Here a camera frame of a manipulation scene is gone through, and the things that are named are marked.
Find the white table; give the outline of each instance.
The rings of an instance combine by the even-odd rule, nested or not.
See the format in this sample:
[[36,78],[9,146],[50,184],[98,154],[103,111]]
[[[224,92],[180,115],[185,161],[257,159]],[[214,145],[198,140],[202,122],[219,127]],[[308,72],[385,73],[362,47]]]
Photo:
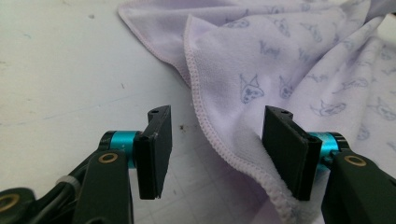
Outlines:
[[[207,143],[177,71],[123,24],[124,1],[0,2],[0,191],[43,196],[106,131],[143,131],[150,109],[171,105],[163,197],[139,200],[130,171],[136,223],[275,223],[265,192]],[[393,43],[395,23],[388,18],[380,29]]]

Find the white cloth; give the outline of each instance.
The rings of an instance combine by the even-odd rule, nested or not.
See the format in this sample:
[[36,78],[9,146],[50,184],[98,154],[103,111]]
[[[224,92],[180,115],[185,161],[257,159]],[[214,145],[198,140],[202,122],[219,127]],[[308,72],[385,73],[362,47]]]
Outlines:
[[395,1],[158,0],[120,6],[139,40],[191,86],[205,136],[266,190],[284,223],[320,214],[328,173],[311,201],[291,196],[262,146],[266,105],[309,132],[339,132],[396,176],[396,48],[375,35]]

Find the black plastic bracket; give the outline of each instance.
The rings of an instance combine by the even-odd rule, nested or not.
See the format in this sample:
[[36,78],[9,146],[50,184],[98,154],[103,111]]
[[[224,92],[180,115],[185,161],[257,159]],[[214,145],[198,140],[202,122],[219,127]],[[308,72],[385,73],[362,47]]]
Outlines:
[[292,195],[307,201],[317,170],[321,140],[306,133],[289,111],[265,107],[262,144]]

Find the fabric fold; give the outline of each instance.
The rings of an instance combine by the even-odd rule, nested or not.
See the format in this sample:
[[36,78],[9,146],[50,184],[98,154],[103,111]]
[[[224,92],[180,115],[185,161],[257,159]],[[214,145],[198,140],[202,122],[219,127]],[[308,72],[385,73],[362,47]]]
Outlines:
[[396,50],[375,34],[390,5],[139,1],[120,6],[120,15],[191,87],[220,156],[261,184],[284,223],[311,223],[328,172],[317,173],[309,202],[291,196],[262,146],[264,107],[291,111],[306,131],[341,133],[396,176]]

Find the printed cloth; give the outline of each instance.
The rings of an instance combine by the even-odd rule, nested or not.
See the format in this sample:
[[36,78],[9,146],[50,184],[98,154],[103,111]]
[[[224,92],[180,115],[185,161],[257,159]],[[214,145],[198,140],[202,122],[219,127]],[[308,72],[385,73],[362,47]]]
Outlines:
[[308,132],[338,132],[396,176],[396,47],[376,35],[391,0],[152,0],[120,6],[132,32],[191,87],[205,136],[266,190],[284,223],[320,214],[328,172],[311,200],[291,196],[261,142],[264,107]]

